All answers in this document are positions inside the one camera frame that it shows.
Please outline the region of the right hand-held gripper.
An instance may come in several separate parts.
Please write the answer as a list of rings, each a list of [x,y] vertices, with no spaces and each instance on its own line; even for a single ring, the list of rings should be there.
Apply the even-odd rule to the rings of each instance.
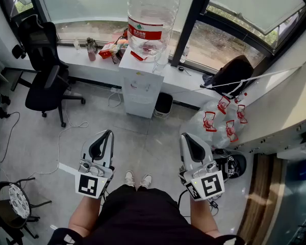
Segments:
[[[196,135],[183,133],[180,136],[180,153],[184,166],[180,168],[179,177],[194,201],[203,201],[225,192],[222,171],[218,170],[211,148],[205,141]],[[193,169],[193,162],[204,165]]]

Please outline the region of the white water dispenser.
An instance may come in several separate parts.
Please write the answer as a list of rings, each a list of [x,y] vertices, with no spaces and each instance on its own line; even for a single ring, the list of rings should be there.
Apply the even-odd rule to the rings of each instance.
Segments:
[[[132,101],[153,104],[155,108],[164,75],[152,72],[154,61],[139,61],[131,54],[131,51],[131,48],[128,47],[119,63],[119,75],[124,102]],[[131,87],[132,82],[136,82],[137,89]],[[148,92],[145,91],[147,84],[150,84]]]

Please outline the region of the person's left forearm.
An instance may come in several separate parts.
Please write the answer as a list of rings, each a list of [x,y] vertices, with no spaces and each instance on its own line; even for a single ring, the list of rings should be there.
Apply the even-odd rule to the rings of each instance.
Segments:
[[[94,199],[84,196],[72,214],[68,228],[77,232],[82,237],[88,236],[98,219],[101,198]]]

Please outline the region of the large red-label water bottle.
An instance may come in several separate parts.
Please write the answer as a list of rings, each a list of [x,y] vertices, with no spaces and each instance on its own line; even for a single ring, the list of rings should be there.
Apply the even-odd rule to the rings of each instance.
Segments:
[[[167,49],[180,0],[128,0],[128,41],[138,59]]]

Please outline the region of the clear bag of empty bottles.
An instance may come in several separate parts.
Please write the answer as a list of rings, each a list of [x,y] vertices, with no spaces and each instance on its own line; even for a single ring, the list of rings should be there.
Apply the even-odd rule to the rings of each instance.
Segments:
[[[223,95],[206,102],[181,126],[180,133],[195,135],[215,149],[224,149],[239,140],[238,134],[247,124],[245,105]]]

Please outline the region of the person's left white shoe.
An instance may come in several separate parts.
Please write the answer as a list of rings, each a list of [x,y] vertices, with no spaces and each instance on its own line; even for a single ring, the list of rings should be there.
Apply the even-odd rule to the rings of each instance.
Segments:
[[[135,177],[131,170],[128,170],[125,174],[125,185],[135,188]]]

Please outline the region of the person's right white shoe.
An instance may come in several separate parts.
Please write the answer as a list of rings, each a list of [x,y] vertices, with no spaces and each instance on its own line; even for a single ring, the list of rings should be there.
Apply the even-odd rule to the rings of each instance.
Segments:
[[[151,176],[151,174],[146,174],[143,177],[142,181],[140,182],[139,187],[140,188],[149,189],[151,183],[152,183],[152,176]]]

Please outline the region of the person's dark clothing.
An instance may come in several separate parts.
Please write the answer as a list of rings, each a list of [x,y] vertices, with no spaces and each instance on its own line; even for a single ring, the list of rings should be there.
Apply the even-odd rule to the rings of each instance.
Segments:
[[[237,235],[213,237],[189,224],[177,203],[158,189],[122,185],[108,195],[86,236],[58,228],[47,245],[245,245]]]

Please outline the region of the dark grey cloth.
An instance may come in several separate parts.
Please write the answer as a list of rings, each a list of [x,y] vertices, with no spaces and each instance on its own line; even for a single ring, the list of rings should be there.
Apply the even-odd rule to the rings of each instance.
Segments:
[[[202,87],[204,88],[211,88],[215,85],[215,79],[213,75],[203,74],[202,75],[203,84]]]

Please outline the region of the black office chair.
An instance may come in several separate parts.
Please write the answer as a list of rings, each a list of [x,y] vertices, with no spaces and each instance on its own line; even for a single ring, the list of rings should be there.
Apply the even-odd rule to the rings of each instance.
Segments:
[[[33,69],[37,72],[33,82],[19,78],[17,82],[29,88],[25,106],[39,111],[46,117],[47,111],[58,109],[61,127],[63,120],[62,101],[79,100],[85,104],[82,95],[66,95],[70,90],[68,65],[60,60],[57,50],[56,27],[52,22],[40,23],[36,14],[25,18],[17,28],[21,45],[12,49],[13,56],[29,57]]]

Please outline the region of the white window ledge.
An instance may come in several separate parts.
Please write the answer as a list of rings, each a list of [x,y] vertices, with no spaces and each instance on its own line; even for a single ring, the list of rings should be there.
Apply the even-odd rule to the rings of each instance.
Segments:
[[[111,60],[104,60],[98,56],[91,62],[85,48],[78,53],[73,46],[58,46],[58,54],[59,58],[69,65],[70,76],[121,86],[119,66]],[[201,107],[207,101],[221,99],[221,95],[217,92],[200,88],[202,82],[200,72],[187,68],[181,72],[168,64],[162,74],[164,80],[161,91],[172,95],[177,102]]]

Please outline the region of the black stool patterned cushion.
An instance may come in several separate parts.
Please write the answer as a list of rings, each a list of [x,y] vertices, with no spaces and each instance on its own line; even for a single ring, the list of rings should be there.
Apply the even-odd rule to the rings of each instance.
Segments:
[[[14,230],[25,229],[32,238],[39,238],[27,227],[27,223],[38,222],[40,217],[33,216],[32,210],[52,203],[51,200],[33,205],[21,186],[22,182],[35,180],[34,177],[20,179],[16,182],[0,182],[0,218]]]

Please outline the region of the thin white rod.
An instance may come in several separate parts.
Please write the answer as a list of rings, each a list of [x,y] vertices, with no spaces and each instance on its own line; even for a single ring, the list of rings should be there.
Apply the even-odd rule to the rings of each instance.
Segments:
[[[299,68],[300,68],[300,66],[297,66],[297,67],[289,68],[289,69],[286,69],[286,70],[280,70],[280,71],[275,71],[275,72],[271,72],[271,73],[264,73],[264,74],[256,76],[256,77],[251,77],[251,78],[248,78],[248,79],[243,79],[243,80],[240,80],[240,81],[226,83],[226,84],[220,84],[220,85],[212,85],[212,84],[210,84],[208,86],[201,86],[199,89],[195,89],[193,91],[199,91],[199,90],[204,90],[204,89],[211,89],[211,88],[216,88],[216,87],[221,87],[221,86],[228,86],[228,85],[233,85],[233,84],[242,85],[244,82],[253,81],[253,80],[256,80],[256,79],[260,79],[260,78],[264,78],[264,77],[268,77],[268,76],[272,76],[272,75],[281,74],[283,72],[297,70]]]

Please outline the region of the colourful snack bag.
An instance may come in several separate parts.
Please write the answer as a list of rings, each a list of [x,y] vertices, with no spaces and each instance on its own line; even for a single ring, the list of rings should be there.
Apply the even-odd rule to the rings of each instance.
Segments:
[[[117,40],[116,45],[119,52],[125,52],[129,45],[129,41],[125,38],[120,38]]]

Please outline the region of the white roller blind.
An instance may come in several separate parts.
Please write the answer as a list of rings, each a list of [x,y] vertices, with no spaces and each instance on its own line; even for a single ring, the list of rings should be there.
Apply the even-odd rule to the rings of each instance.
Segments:
[[[210,0],[210,4],[237,16],[264,35],[305,6],[303,0]]]
[[[183,27],[193,0],[180,0],[173,28],[178,31]],[[44,0],[50,20],[54,23],[75,22],[86,20],[127,21],[128,0]],[[162,19],[132,17],[144,23],[163,24],[166,22],[166,13],[159,12]]]

